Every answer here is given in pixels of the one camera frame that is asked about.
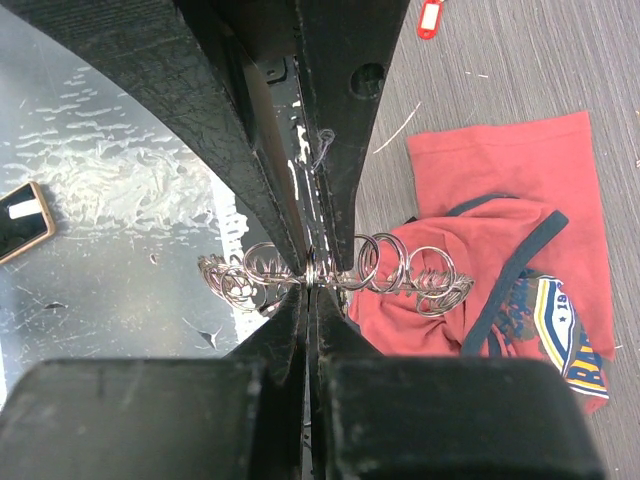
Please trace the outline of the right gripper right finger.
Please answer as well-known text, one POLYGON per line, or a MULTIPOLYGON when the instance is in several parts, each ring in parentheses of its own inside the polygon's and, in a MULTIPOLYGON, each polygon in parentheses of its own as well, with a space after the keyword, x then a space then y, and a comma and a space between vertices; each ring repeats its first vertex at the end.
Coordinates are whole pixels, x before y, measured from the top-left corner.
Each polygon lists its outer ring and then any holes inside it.
POLYGON ((548 364, 377 351, 330 293, 308 296, 317 479, 601 479, 577 402, 548 364))

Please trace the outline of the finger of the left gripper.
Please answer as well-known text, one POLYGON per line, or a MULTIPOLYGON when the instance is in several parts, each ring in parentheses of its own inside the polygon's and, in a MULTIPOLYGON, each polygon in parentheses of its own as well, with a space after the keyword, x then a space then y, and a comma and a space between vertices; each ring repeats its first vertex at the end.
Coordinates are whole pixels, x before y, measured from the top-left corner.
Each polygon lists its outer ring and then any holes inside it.
POLYGON ((270 90, 208 1, 5 1, 114 82, 251 210, 296 273, 306 245, 270 90))
POLYGON ((355 199, 406 1, 298 1, 298 78, 328 251, 354 265, 355 199))

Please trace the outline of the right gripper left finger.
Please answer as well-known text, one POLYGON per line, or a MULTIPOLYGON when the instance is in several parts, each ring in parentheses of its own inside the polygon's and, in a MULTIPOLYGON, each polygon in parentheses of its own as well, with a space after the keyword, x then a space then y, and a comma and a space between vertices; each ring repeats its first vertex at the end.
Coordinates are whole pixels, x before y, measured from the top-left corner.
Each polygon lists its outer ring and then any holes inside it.
POLYGON ((1 414, 5 479, 298 479, 306 296, 219 359, 56 359, 1 414))

